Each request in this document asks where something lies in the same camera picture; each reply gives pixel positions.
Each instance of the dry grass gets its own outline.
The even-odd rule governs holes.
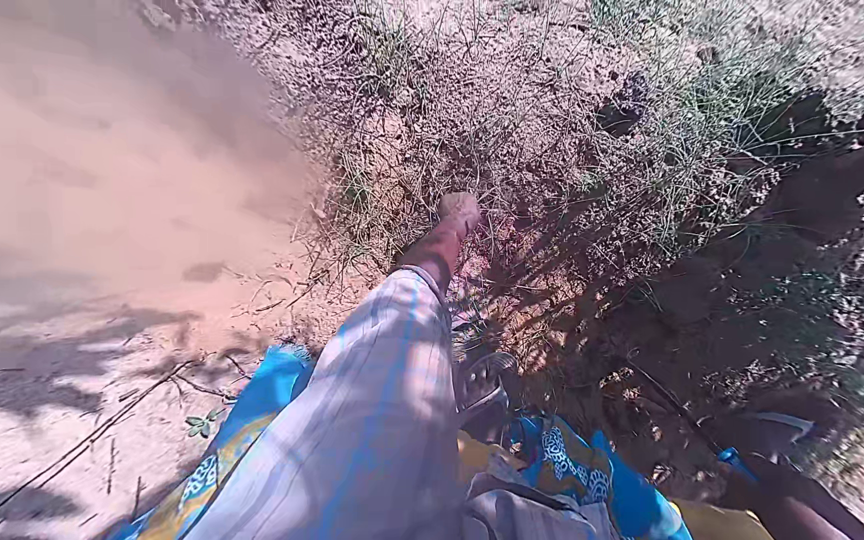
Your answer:
[[[272,120],[330,168],[299,229],[317,279],[378,278],[442,194],[472,191],[486,219],[451,295],[553,389],[596,384],[550,359],[601,339],[616,305],[658,309],[649,276],[801,161],[864,142],[864,1],[188,6],[177,17],[221,28],[273,82]],[[805,338],[709,388],[819,376],[864,400],[859,236],[858,257],[731,299],[801,311]]]

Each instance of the dust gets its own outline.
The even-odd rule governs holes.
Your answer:
[[[307,175],[267,96],[203,32],[0,2],[0,273],[114,295],[257,270]]]
[[[208,444],[186,415],[244,384],[216,353],[255,369],[295,325],[314,171],[253,68],[154,14],[0,1],[0,535],[85,538],[150,508]]]

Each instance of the blue fabric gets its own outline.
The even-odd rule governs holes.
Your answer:
[[[108,536],[111,540],[183,537],[214,500],[236,463],[277,414],[305,388],[313,363],[305,347],[273,345],[239,394],[195,472],[153,508]]]
[[[229,442],[248,424],[281,412],[308,385],[314,364],[305,347],[271,345],[251,380],[235,400],[213,444]]]
[[[522,477],[549,495],[566,495],[580,506],[605,502],[618,533],[647,540],[690,540],[679,513],[612,450],[602,431],[589,445],[558,416],[519,416],[509,430],[529,466]]]

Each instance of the forearm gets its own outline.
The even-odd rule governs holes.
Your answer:
[[[415,242],[399,259],[399,264],[412,264],[432,276],[442,294],[449,288],[462,242],[468,231],[462,223],[445,220],[425,237]]]

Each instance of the yellow fabric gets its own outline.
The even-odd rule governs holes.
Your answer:
[[[469,485],[478,473],[489,468],[489,456],[498,456],[516,471],[524,469],[528,463],[512,455],[509,450],[496,444],[485,444],[459,429],[456,437],[459,445],[459,485]]]
[[[703,502],[669,499],[681,515],[693,540],[773,540],[756,514],[728,510]]]

